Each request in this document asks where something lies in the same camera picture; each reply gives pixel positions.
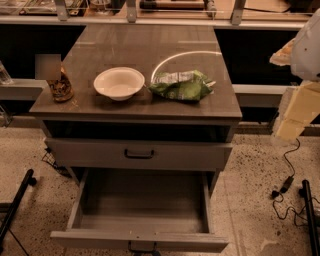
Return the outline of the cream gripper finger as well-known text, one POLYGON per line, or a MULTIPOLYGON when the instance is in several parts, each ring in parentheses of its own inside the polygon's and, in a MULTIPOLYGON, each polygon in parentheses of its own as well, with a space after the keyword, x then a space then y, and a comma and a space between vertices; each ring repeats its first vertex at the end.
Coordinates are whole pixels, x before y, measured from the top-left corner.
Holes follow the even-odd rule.
POLYGON ((293 142, 320 114, 320 83, 303 81, 292 92, 275 137, 293 142))

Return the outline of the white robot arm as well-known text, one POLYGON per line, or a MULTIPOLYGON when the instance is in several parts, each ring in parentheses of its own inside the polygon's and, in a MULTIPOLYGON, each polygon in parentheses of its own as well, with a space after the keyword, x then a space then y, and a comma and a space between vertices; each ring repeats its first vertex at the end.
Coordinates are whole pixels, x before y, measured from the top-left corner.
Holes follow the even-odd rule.
POLYGON ((275 136, 294 141, 320 114, 320 9, 297 33, 291 50, 291 73, 303 82, 292 97, 275 136))

